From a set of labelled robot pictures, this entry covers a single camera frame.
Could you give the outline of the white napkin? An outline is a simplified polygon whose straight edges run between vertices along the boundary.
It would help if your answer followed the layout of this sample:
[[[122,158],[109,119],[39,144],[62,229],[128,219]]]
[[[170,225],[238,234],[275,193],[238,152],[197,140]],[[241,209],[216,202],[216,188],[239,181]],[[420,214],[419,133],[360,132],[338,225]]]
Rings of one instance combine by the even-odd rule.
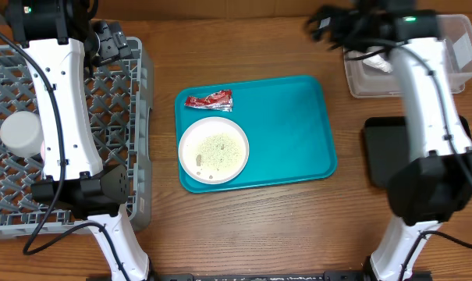
[[[370,47],[367,50],[367,54],[371,55],[371,57],[362,60],[362,63],[365,66],[369,66],[372,69],[380,70],[383,73],[392,72],[392,65],[388,61],[388,57],[386,56],[383,48]]]

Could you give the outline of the grey bowl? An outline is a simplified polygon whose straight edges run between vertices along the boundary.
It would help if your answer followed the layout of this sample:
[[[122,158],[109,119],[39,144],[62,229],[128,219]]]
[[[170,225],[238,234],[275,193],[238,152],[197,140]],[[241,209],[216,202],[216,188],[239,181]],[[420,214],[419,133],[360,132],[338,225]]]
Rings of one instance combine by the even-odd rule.
[[[26,111],[13,113],[3,121],[0,138],[16,156],[29,158],[39,154],[44,141],[39,115]]]

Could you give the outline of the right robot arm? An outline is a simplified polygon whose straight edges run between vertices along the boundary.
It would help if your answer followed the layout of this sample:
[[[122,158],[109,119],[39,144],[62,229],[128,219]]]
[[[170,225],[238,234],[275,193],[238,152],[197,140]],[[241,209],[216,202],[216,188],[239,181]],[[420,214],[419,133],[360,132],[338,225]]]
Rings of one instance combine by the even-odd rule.
[[[426,242],[472,198],[472,140],[452,97],[437,13],[412,1],[323,5],[305,27],[314,41],[358,59],[384,53],[402,91],[409,162],[386,185],[392,219],[360,280],[416,279]]]

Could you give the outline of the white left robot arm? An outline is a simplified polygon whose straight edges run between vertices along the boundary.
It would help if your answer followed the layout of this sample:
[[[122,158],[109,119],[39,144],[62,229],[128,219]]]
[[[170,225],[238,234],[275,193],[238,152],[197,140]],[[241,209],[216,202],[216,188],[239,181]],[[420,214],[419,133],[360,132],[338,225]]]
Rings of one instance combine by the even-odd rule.
[[[94,143],[84,78],[94,67],[132,52],[117,23],[95,21],[97,2],[8,3],[10,46],[22,55],[34,83],[41,119],[44,178],[34,200],[72,212],[97,240],[114,280],[147,280],[151,261],[138,244],[126,210],[130,181],[123,165],[104,165]]]

